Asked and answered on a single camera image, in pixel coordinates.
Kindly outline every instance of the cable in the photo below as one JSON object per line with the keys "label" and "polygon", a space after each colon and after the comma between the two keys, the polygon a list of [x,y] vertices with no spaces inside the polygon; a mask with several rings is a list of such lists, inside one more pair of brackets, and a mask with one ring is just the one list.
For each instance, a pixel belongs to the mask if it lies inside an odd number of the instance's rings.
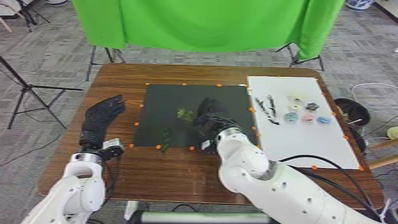
{"label": "cable", "polygon": [[364,209],[367,210],[367,212],[376,215],[378,217],[378,213],[374,211],[374,209],[369,207],[369,205],[364,203],[364,201],[358,199],[358,197],[351,194],[351,192],[344,189],[344,187],[333,182],[330,181],[324,177],[321,177],[319,175],[308,173],[303,169],[300,169],[294,166],[289,166],[305,176],[312,177],[314,179],[317,179],[319,181],[323,181],[332,187],[335,187],[339,189],[339,191],[342,191],[346,193],[346,195],[356,200],[356,202],[360,203]]}
{"label": "cable", "polygon": [[353,98],[355,101],[356,101],[355,89],[356,89],[356,87],[360,87],[360,86],[367,86],[367,85],[381,85],[381,86],[387,86],[388,88],[398,89],[398,86],[394,86],[394,85],[390,85],[390,84],[385,84],[385,83],[378,83],[378,82],[358,83],[358,84],[349,88],[351,98]]}
{"label": "cable", "polygon": [[109,177],[109,185],[106,187],[106,199],[102,202],[102,206],[108,203],[109,197],[113,195],[113,190],[115,190],[115,183],[117,183],[117,179],[118,179],[118,171],[120,171],[120,156],[117,157],[117,165],[115,165],[115,175],[111,173],[111,169],[108,166],[108,163],[104,162],[104,168],[106,168],[106,172],[108,172],[108,177]]}
{"label": "cable", "polygon": [[374,176],[374,178],[378,178],[378,177],[381,177],[381,176],[387,176],[387,175],[388,175],[392,172],[395,172],[395,171],[398,171],[398,169],[388,170],[388,172],[378,174],[378,175]]}
{"label": "cable", "polygon": [[97,219],[88,219],[86,224],[104,224],[104,222],[99,221]]}
{"label": "cable", "polygon": [[360,136],[360,138],[364,137],[364,136],[367,136],[371,133],[374,133],[380,129],[381,129],[381,127],[388,124],[388,122],[394,120],[398,118],[398,115],[383,122],[383,124]]}
{"label": "cable", "polygon": [[[355,95],[355,89],[360,87],[360,86],[367,86],[367,85],[380,85],[380,86],[385,86],[388,88],[394,88],[398,89],[398,86],[390,85],[390,84],[385,84],[385,83],[376,83],[376,82],[369,82],[369,83],[358,83],[351,88],[349,88],[349,92],[351,92],[351,98],[353,98],[353,101],[358,103],[358,100],[356,100],[356,95]],[[388,124],[388,122],[394,120],[394,118],[398,117],[398,115],[388,119],[388,121],[381,124],[381,126],[372,130],[369,131],[367,134],[362,134],[362,137],[365,135],[369,135],[371,133],[374,133],[374,131],[380,130],[380,128]]]}
{"label": "cable", "polygon": [[344,176],[348,177],[348,179],[349,179],[349,181],[351,181],[351,183],[353,183],[353,185],[355,185],[355,187],[356,187],[356,190],[358,190],[358,193],[360,193],[360,195],[362,195],[364,201],[365,201],[367,205],[372,207],[372,203],[371,203],[369,197],[367,197],[367,195],[365,195],[365,193],[364,193],[364,189],[362,189],[362,187],[358,186],[358,184],[356,184],[356,180],[353,179],[351,175],[348,174],[348,172],[346,172],[346,170],[340,168],[340,166],[339,166],[328,159],[324,159],[323,157],[314,156],[314,155],[296,155],[296,156],[291,156],[291,157],[287,157],[285,159],[282,159],[280,162],[285,162],[285,161],[289,161],[289,160],[292,160],[292,159],[298,159],[298,158],[312,158],[312,159],[321,160],[321,161],[326,162],[328,164],[332,164],[332,166],[339,169],[339,171],[342,172]]}
{"label": "cable", "polygon": [[13,80],[13,78],[8,76],[6,72],[1,69],[0,69],[0,72],[3,73],[3,75],[10,79],[10,81],[15,83],[15,85],[21,86],[21,83]]}
{"label": "cable", "polygon": [[0,164],[0,167],[3,167],[10,162],[13,162],[24,155],[28,155],[31,152],[38,151],[40,149],[44,149],[51,143],[58,140],[58,137],[60,137],[60,133],[54,137],[54,139],[37,148],[37,149],[31,149],[29,151],[26,151],[19,156],[15,156],[5,163]]}
{"label": "cable", "polygon": [[392,204],[398,202],[398,199],[388,203],[388,208],[392,207]]}
{"label": "cable", "polygon": [[193,212],[196,212],[196,209],[188,204],[179,204],[170,211],[175,212],[177,208],[182,207],[182,206],[188,207]]}

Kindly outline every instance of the pink object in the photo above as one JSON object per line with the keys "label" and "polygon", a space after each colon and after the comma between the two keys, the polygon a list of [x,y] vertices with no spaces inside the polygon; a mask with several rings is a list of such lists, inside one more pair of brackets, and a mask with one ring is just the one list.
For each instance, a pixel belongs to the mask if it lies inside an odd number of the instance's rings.
{"label": "pink object", "polygon": [[305,122],[312,122],[314,118],[316,118],[316,115],[314,115],[312,113],[305,113],[305,114],[301,115],[301,120],[303,120]]}

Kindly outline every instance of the white paper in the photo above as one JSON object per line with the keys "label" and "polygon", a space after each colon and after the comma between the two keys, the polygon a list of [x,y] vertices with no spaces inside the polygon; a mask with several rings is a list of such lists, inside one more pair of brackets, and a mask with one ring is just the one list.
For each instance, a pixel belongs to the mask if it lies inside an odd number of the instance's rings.
{"label": "white paper", "polygon": [[[337,119],[332,116],[316,79],[305,77],[248,76],[248,95],[255,109],[255,126],[260,133],[259,141],[268,159],[280,160],[289,156],[308,154],[326,158],[344,169],[358,169],[356,157],[344,139]],[[268,109],[268,95],[275,102],[280,125],[269,123],[253,100],[257,97]],[[292,105],[289,96],[301,96],[305,99],[294,123],[284,121],[284,114],[289,112],[289,105]],[[300,120],[301,115],[307,113],[307,103],[319,105],[314,115],[316,118],[317,116],[328,117],[332,119],[330,124],[319,124],[316,120],[310,123]],[[287,164],[298,167],[316,166],[319,168],[333,168],[332,165],[312,158],[294,159],[287,161]]]}

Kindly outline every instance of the black mat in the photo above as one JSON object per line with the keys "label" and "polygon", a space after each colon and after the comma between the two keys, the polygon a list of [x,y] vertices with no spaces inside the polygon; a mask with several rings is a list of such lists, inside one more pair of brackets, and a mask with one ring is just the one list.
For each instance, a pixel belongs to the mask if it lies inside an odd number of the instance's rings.
{"label": "black mat", "polygon": [[246,88],[241,86],[150,85],[145,89],[143,108],[133,143],[136,146],[198,146],[196,127],[191,126],[195,111],[204,98],[216,99],[227,106],[248,139],[255,144],[252,114],[248,112]]}

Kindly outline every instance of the dark green cloth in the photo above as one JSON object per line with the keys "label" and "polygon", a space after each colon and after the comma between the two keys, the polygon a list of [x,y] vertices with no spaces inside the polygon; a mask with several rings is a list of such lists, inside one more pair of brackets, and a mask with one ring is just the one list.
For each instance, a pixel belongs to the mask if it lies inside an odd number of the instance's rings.
{"label": "dark green cloth", "polygon": [[342,0],[72,0],[88,43],[195,52],[275,48],[317,56]]}

